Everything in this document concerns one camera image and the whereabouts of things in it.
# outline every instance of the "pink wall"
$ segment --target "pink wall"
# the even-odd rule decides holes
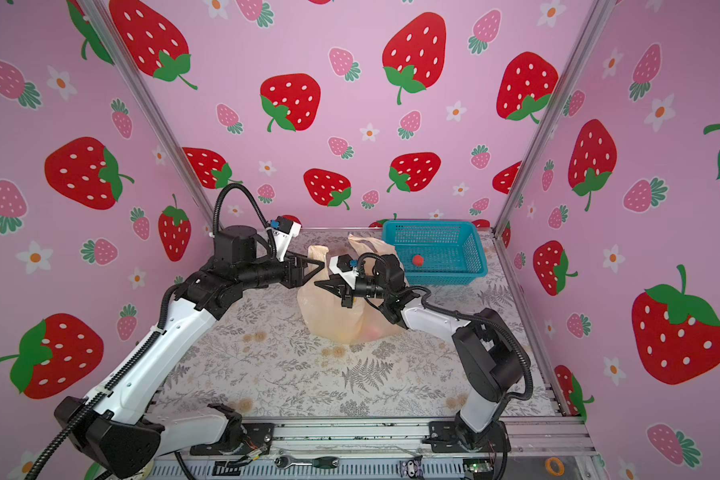
[[[511,0],[489,5],[477,0],[250,2],[260,11],[241,10],[239,3],[150,0],[146,2],[149,7],[141,4],[142,8],[135,0],[112,0],[110,13],[183,147],[215,152],[204,153],[207,158],[221,157],[228,162],[232,179],[244,181],[253,191],[269,185],[264,190],[274,191],[275,197],[265,212],[295,215],[306,226],[367,226],[394,214],[401,218],[495,221],[505,202],[506,188],[495,189],[494,178],[498,184],[507,179],[505,173],[514,175],[513,166],[522,159],[536,129],[529,112],[516,115],[522,118],[516,121],[505,120],[500,114],[507,117],[516,110],[521,103],[516,94],[522,98],[534,94],[541,100],[551,91],[557,77],[554,71],[564,67],[591,1],[564,0],[563,5],[558,0],[543,5]],[[493,10],[496,12],[478,22]],[[433,13],[419,17],[426,12]],[[409,30],[395,37],[416,18],[409,29],[411,40]],[[496,25],[498,33],[494,34]],[[475,32],[478,36],[470,43]],[[477,44],[478,39],[486,41],[488,50]],[[156,62],[161,62],[157,53],[163,48],[170,54],[169,64],[156,73]],[[332,57],[334,48],[338,50]],[[517,75],[518,65],[509,65],[524,52],[540,58],[526,55],[519,63],[535,62],[537,68],[530,72],[523,65],[522,74]],[[191,58],[175,62],[187,53]],[[409,54],[412,58],[406,62]],[[358,78],[356,71],[349,71],[354,62],[360,71]],[[407,64],[416,68],[410,84],[396,72],[398,66]],[[396,101],[400,86],[391,84],[384,66],[391,67],[392,81],[404,87],[400,105]],[[513,91],[506,90],[508,84],[502,82],[505,70],[514,83],[510,85]],[[308,77],[269,80],[288,74]],[[182,78],[198,89],[193,90]],[[302,85],[308,90],[287,93]],[[277,116],[281,111],[284,121],[272,123],[273,117],[262,108],[261,92],[268,96],[271,113]],[[317,109],[310,110],[309,105],[318,102]],[[219,104],[224,105],[222,120],[217,115]],[[454,118],[455,110],[460,115]],[[540,110],[534,116],[542,114]],[[242,131],[235,127],[237,123],[242,124]],[[268,132],[270,123],[272,131]],[[284,129],[280,123],[295,130]],[[414,133],[413,137],[403,139],[406,133],[398,133],[402,124]],[[489,155],[481,150],[473,154],[480,145]],[[347,147],[352,148],[353,155],[343,158]],[[191,153],[200,159],[201,152]],[[436,157],[417,155],[423,153]],[[406,154],[413,155],[399,160],[431,162],[408,182],[398,179],[411,192],[394,186],[389,177],[393,161]],[[201,172],[210,166],[210,162],[205,163]],[[437,163],[440,167],[434,170],[436,174],[426,175]],[[404,167],[407,164],[394,165],[403,174],[408,172]],[[319,181],[308,190],[303,177],[310,169],[333,172],[332,178],[344,184],[334,184],[324,177],[326,174],[317,172]],[[308,176],[309,183],[314,173]],[[218,185],[229,179],[228,174],[200,174],[209,182],[206,185],[211,188],[205,192],[212,200],[218,177],[222,178]],[[351,185],[351,192],[346,191],[346,185]],[[331,191],[340,193],[337,206],[327,206],[334,199],[329,196]],[[271,198],[264,192],[261,197]],[[256,221],[242,197],[236,197],[230,206],[235,204],[239,211],[225,208],[223,221]],[[473,204],[477,207],[470,215]]]
[[[0,216],[12,217],[0,218],[6,226],[0,234],[0,357],[18,354],[19,341],[25,333],[37,332],[32,329],[40,321],[47,327],[45,334],[37,332],[22,357],[0,362],[0,478],[24,477],[22,466],[58,432],[53,418],[58,402],[67,395],[84,395],[115,368],[156,321],[160,297],[174,277],[192,273],[210,255],[203,216],[171,162],[156,162],[157,139],[134,97],[115,66],[99,59],[90,45],[87,60],[81,57],[83,43],[66,2],[0,1],[0,60],[6,62],[0,64],[0,90],[5,93],[0,93],[0,179],[10,181],[0,184]],[[11,70],[7,64],[17,72],[5,75]],[[8,76],[19,82],[6,83]],[[25,82],[39,93],[36,109],[12,99],[30,94]],[[128,118],[118,117],[129,138],[114,124],[110,104],[115,99],[128,108]],[[82,140],[47,162],[49,155],[78,138],[100,143]],[[102,183],[98,175],[101,145],[116,158],[120,173],[135,180],[123,180],[117,202],[112,201],[112,184]],[[107,174],[101,178],[113,179]],[[80,201],[55,187],[79,195]],[[10,194],[3,200],[6,193],[19,194],[23,202]],[[168,259],[158,230],[161,212],[173,205],[172,194],[192,227],[186,252],[177,262]],[[136,229],[131,221],[135,207],[147,218],[139,220]],[[88,239],[106,239],[115,246],[116,258],[107,262],[107,253],[100,251],[90,264],[80,253]],[[135,320],[121,320],[128,305],[135,309]],[[124,317],[132,316],[134,311],[128,310]],[[43,365],[49,354],[50,362]],[[90,464],[66,442],[42,478],[82,479]]]
[[[720,478],[720,130],[704,134],[720,124],[720,0],[661,4],[615,7],[576,86],[584,103],[560,116],[510,219],[508,250],[610,476]],[[582,183],[586,168],[599,175]],[[577,276],[563,277],[561,249]]]

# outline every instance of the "table surface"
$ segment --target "table surface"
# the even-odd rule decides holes
[[[309,245],[325,245],[346,251],[349,233],[304,230],[290,250],[306,254]],[[381,237],[380,230],[353,233]],[[430,301],[461,312],[496,310],[528,351],[534,377],[533,398],[513,400],[504,414],[553,416],[496,249],[487,233],[480,238],[488,274],[466,286],[433,286]],[[171,371],[155,412],[218,402],[255,417],[434,417],[452,416],[466,401],[469,383],[452,346],[412,331],[339,345],[310,333],[296,294],[280,285],[247,290]]]

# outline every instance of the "basket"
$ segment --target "basket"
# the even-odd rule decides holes
[[[390,220],[384,242],[394,245],[411,285],[467,285],[488,273],[478,229],[470,222]],[[421,255],[423,266],[413,257]]]

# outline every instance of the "white flower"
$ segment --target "white flower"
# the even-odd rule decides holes
[[[271,162],[271,161],[262,162],[262,161],[259,160],[259,171],[260,171],[260,172],[264,172],[267,177],[271,177],[271,176],[272,176],[272,172],[277,172],[277,168],[274,168],[274,167],[272,166],[272,162]]]
[[[656,13],[659,11],[659,8],[661,8],[663,2],[664,0],[648,0],[646,8],[653,8],[653,13]]]
[[[42,250],[40,245],[38,245],[38,242],[32,240],[29,244],[29,251],[16,254],[16,258],[22,262],[27,262],[27,274],[29,275],[38,268],[42,270],[50,270],[50,263],[48,262],[48,259],[53,254],[53,250],[50,248]]]
[[[445,111],[448,112],[448,116],[445,118],[445,120],[456,120],[461,121],[461,114],[465,111],[467,111],[466,107],[461,106],[461,100],[457,101],[453,106],[446,107]]]
[[[552,326],[552,320],[544,322],[544,332],[550,336],[550,340],[552,340],[552,335],[554,335],[555,331],[554,326]]]
[[[619,53],[614,48],[614,51],[610,53],[610,56],[603,60],[603,78],[613,77],[616,74],[616,66],[621,62],[621,58],[624,56],[623,53]]]
[[[626,378],[624,370],[619,368],[619,359],[614,358],[613,360],[611,360],[608,357],[604,356],[603,361],[605,361],[605,370],[603,370],[603,374],[605,376],[609,376],[611,380],[614,380],[614,385],[618,386],[619,379]]]
[[[459,196],[463,197],[464,194],[467,193],[467,190],[469,190],[469,187],[464,185],[464,182],[461,182],[459,185],[456,185],[454,187],[454,195],[459,195]]]
[[[58,90],[64,100],[69,100],[70,95],[76,95],[77,89],[70,83],[69,72],[56,72],[56,69],[48,65],[50,78],[45,82],[49,87]]]
[[[21,464],[8,473],[8,478],[16,478],[24,480],[29,473],[29,469],[34,465],[34,461],[38,459],[38,454],[32,452],[24,452],[21,454]]]
[[[166,164],[166,153],[163,151],[163,147],[157,145],[157,148],[152,150],[152,155],[155,156],[155,163],[158,165]]]
[[[561,5],[560,0],[552,0],[552,2],[549,3],[542,3],[540,10],[541,16],[539,17],[539,21],[536,22],[536,25],[541,26],[543,24],[548,24],[550,27],[553,27],[557,21],[557,15],[563,14],[566,10],[566,6]]]
[[[672,101],[675,99],[675,94],[670,95],[663,101],[658,98],[654,98],[651,102],[651,112],[645,119],[646,124],[653,124],[653,131],[659,131],[664,120],[674,118],[675,111],[672,110]]]
[[[618,245],[614,245],[614,248],[610,250],[604,248],[603,255],[605,256],[603,268],[610,267],[610,269],[613,270],[614,273],[617,273],[619,271],[619,264],[623,264],[624,260],[626,260],[626,258],[624,258],[622,255],[619,255]]]
[[[360,129],[360,133],[362,134],[363,141],[376,141],[376,135],[378,135],[378,130],[375,130],[372,124],[368,124],[367,127]]]
[[[624,480],[640,480],[640,477],[637,476],[637,472],[635,470],[635,464],[626,463],[621,459],[621,457],[619,457],[619,465],[621,466],[619,469],[619,476]]]
[[[146,278],[146,272],[142,272],[139,270],[139,267],[137,266],[134,268],[134,273],[131,275],[128,275],[128,280],[130,280],[131,286],[135,289],[139,288],[140,286],[144,286],[144,279]]]
[[[211,18],[220,16],[227,20],[226,6],[230,4],[230,0],[202,0],[202,2],[208,5],[208,16]]]

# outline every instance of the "beige plastic bag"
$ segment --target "beige plastic bag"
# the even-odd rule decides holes
[[[348,240],[358,255],[366,252],[397,255],[394,246],[376,238],[350,235]],[[298,289],[298,308],[302,311],[304,323],[307,324],[309,331],[336,343],[346,344],[372,342],[403,332],[403,328],[391,324],[384,318],[384,315],[371,308],[364,299],[356,298],[351,309],[345,308],[342,306],[340,298],[315,286],[316,281],[327,280],[330,275],[326,261],[327,254],[328,248],[325,246],[312,245],[309,247],[307,256],[326,262],[326,268]],[[372,272],[374,264],[374,259],[365,261],[366,274]],[[380,303],[379,300],[371,300],[371,302]]]

